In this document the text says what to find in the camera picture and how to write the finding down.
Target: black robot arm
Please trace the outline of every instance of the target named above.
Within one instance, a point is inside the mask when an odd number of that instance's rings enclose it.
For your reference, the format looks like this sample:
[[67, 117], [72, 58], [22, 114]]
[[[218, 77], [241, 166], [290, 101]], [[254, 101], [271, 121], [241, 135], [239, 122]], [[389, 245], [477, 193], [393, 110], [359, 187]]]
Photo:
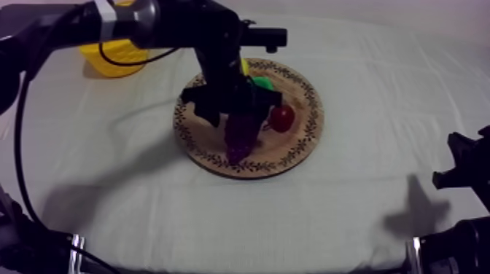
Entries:
[[[209, 102], [201, 105], [206, 112], [212, 108], [227, 112], [227, 107], [238, 103], [233, 98], [246, 97], [234, 94], [244, 86], [240, 46], [262, 46], [275, 52], [287, 44], [285, 29], [249, 28], [234, 11], [212, 0], [135, 0], [127, 7], [111, 6], [116, 19], [109, 36], [101, 35], [106, 21], [100, 5], [86, 3], [81, 14], [59, 28], [46, 43], [44, 37], [57, 19], [75, 7], [12, 4], [0, 9], [0, 114], [15, 100], [19, 75], [28, 66], [35, 75], [53, 50], [115, 39], [130, 39], [144, 49], [193, 47], [210, 87], [208, 98], [216, 101], [212, 106], [206, 106]], [[39, 47], [45, 47], [40, 57]], [[277, 98], [271, 104], [277, 104]]]

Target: table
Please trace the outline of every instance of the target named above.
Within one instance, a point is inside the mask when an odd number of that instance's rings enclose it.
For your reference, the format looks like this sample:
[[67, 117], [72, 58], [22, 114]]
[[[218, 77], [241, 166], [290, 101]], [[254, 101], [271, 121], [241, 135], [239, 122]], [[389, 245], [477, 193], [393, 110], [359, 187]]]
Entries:
[[[452, 168], [446, 138], [490, 121], [490, 49], [401, 29], [307, 17], [243, 15], [285, 27], [274, 55], [319, 92], [324, 132], [291, 171], [234, 181], [176, 145], [174, 104], [199, 72], [180, 50], [121, 79], [101, 79], [76, 49], [55, 52], [31, 86], [23, 155], [48, 227], [129, 268], [188, 272], [348, 271], [397, 265], [404, 241], [487, 212], [469, 189], [436, 191]], [[0, 182], [20, 201], [12, 133]]]

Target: toy tomato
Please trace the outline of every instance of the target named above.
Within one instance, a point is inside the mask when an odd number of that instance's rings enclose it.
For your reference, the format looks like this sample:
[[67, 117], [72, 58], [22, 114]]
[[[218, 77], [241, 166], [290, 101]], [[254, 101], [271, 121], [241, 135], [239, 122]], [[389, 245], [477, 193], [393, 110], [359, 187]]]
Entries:
[[269, 125], [279, 133], [284, 133], [291, 128], [295, 121], [295, 111], [290, 105], [283, 104], [280, 107], [274, 107], [269, 116]]

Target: wooden plate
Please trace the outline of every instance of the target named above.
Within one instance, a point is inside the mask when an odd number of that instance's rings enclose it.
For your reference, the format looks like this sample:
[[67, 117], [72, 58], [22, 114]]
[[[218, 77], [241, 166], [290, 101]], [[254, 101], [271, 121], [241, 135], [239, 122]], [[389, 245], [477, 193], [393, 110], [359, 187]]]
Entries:
[[[194, 104], [180, 100], [174, 112], [174, 130], [179, 143], [197, 164], [212, 173], [236, 179], [258, 179], [273, 176], [301, 163], [315, 148], [323, 128], [323, 108], [311, 84], [285, 65], [263, 59], [247, 59], [250, 76], [268, 77], [275, 90], [283, 93], [295, 110], [295, 121], [286, 133], [262, 130], [252, 153], [238, 165], [226, 158], [225, 123], [222, 114], [218, 128], [194, 115]], [[202, 74], [187, 87], [203, 85]]]

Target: wire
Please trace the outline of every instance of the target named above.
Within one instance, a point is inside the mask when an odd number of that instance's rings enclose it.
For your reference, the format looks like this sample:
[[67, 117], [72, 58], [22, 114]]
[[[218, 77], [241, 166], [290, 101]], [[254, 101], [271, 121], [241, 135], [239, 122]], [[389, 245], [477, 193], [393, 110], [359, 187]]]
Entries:
[[104, 48], [103, 48], [103, 44], [102, 43], [98, 43], [98, 51], [99, 53], [101, 54], [102, 58], [107, 62], [107, 63], [110, 63], [114, 66], [141, 66], [141, 65], [144, 65], [146, 63], [151, 63], [151, 62], [155, 62], [156, 60], [159, 60], [161, 58], [164, 58], [174, 52], [176, 52], [179, 48], [178, 47], [175, 47], [171, 50], [169, 50], [168, 52], [164, 52], [160, 55], [157, 55], [153, 58], [150, 58], [150, 59], [146, 59], [146, 60], [143, 60], [143, 61], [139, 61], [139, 62], [133, 62], [133, 63], [121, 63], [121, 62], [117, 62], [117, 61], [114, 61], [112, 60], [111, 58], [107, 57], [106, 53], [104, 52]]
[[[44, 53], [45, 46], [49, 42], [49, 39], [55, 33], [57, 27], [62, 26], [66, 20], [73, 19], [83, 12], [85, 5], [76, 6], [69, 12], [60, 16], [52, 25], [50, 30], [47, 32], [47, 35], [44, 36], [41, 44], [38, 47], [38, 50], [34, 54], [33, 62], [29, 65], [26, 70], [26, 74], [24, 75], [22, 85], [19, 93], [19, 101], [17, 103], [17, 112], [15, 115], [15, 129], [14, 129], [14, 161], [15, 161], [15, 171], [17, 173], [17, 182], [19, 185], [20, 194], [22, 196], [22, 200], [24, 205], [26, 206], [26, 210], [33, 220], [35, 224], [41, 227], [48, 236], [50, 236], [51, 231], [42, 223], [41, 219], [37, 216], [34, 207], [32, 206], [31, 200], [29, 198], [29, 194], [27, 191], [26, 180], [23, 172], [23, 161], [22, 161], [22, 124], [24, 117], [24, 109], [26, 107], [26, 99], [28, 94], [29, 85], [31, 80], [34, 78], [34, 69], [36, 65], [39, 64], [40, 58], [42, 58], [42, 54]], [[105, 267], [108, 271], [114, 274], [120, 274], [118, 270], [113, 268], [108, 263], [104, 262], [102, 259], [99, 259], [97, 256], [91, 254], [90, 252], [80, 249], [76, 246], [71, 245], [70, 243], [62, 242], [59, 240], [54, 240], [54, 242], [62, 248], [67, 248], [68, 250], [73, 250], [81, 255], [87, 257], [88, 259], [100, 264], [102, 267]]]

